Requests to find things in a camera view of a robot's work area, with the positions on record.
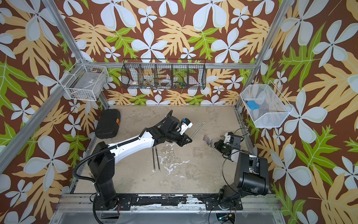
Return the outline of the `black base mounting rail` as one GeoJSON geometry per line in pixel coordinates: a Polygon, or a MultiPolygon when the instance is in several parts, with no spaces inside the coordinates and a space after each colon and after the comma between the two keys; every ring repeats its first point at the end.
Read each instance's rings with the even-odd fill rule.
{"type": "Polygon", "coordinates": [[[131,211],[138,207],[184,209],[197,207],[205,211],[242,211],[240,198],[225,199],[216,194],[117,194],[105,202],[96,193],[89,198],[97,211],[131,211]]]}

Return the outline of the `blue object in basket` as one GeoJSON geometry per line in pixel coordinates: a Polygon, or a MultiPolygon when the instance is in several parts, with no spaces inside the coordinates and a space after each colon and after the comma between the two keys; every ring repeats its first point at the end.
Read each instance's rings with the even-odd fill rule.
{"type": "Polygon", "coordinates": [[[256,109],[259,109],[259,107],[260,107],[260,106],[259,106],[255,101],[253,101],[253,100],[247,101],[246,104],[247,104],[247,106],[249,107],[249,109],[251,109],[251,110],[256,110],[256,109]]]}

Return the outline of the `black plastic tool case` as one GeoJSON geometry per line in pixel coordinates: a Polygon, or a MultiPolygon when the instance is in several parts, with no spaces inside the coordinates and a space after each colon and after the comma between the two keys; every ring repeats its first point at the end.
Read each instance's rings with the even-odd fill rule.
{"type": "Polygon", "coordinates": [[[95,135],[99,139],[116,137],[120,126],[121,114],[117,109],[103,110],[95,130],[95,135]]]}

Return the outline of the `grey pencil pink cap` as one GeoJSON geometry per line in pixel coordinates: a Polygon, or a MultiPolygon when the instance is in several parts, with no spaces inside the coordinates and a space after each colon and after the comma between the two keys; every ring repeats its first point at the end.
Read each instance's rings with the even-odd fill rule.
{"type": "Polygon", "coordinates": [[[160,161],[159,161],[159,157],[158,157],[158,149],[157,149],[157,146],[155,146],[155,155],[156,155],[156,159],[157,159],[158,170],[159,170],[159,172],[161,172],[161,168],[160,168],[160,161]]]}

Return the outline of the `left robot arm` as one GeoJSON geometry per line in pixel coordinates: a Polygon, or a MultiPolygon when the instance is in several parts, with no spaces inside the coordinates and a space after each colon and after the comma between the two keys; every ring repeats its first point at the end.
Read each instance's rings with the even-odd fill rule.
{"type": "Polygon", "coordinates": [[[132,138],[118,143],[97,145],[92,155],[82,159],[73,169],[73,176],[92,182],[95,187],[93,203],[96,209],[112,210],[118,207],[119,198],[114,188],[115,164],[143,149],[152,148],[164,142],[176,143],[182,147],[192,142],[186,130],[193,126],[188,118],[182,120],[168,113],[156,125],[144,128],[132,138]]]}

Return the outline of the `white mesh corner basket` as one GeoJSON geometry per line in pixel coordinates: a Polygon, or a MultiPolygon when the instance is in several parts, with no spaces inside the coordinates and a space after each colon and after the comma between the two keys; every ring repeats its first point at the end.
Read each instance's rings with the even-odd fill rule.
{"type": "Polygon", "coordinates": [[[256,128],[279,128],[294,110],[273,82],[248,85],[240,97],[256,128]],[[250,100],[255,101],[259,109],[249,109],[246,102],[250,100]]]}

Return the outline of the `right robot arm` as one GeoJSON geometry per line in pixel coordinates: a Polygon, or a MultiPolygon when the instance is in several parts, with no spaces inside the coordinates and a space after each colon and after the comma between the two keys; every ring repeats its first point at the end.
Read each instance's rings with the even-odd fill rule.
{"type": "Polygon", "coordinates": [[[225,161],[236,162],[234,182],[224,185],[218,194],[218,206],[222,210],[242,210],[241,199],[246,196],[265,196],[269,192],[269,165],[263,157],[241,150],[243,137],[233,132],[214,143],[225,161]]]}

